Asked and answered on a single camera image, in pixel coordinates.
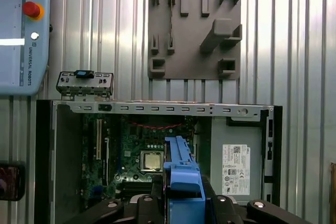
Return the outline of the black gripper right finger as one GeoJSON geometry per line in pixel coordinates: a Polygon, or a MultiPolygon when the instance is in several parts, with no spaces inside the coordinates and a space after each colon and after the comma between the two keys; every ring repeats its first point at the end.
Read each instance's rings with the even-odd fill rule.
{"type": "Polygon", "coordinates": [[[202,184],[206,197],[206,223],[309,223],[268,201],[256,199],[241,206],[232,197],[216,195],[207,177],[202,177],[202,184]]]}

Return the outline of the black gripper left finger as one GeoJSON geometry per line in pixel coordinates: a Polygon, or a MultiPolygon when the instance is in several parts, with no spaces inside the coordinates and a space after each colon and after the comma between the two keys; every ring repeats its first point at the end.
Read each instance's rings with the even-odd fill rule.
{"type": "Polygon", "coordinates": [[[152,179],[150,194],[133,196],[128,203],[107,199],[78,215],[79,223],[164,223],[165,178],[152,179]]]}

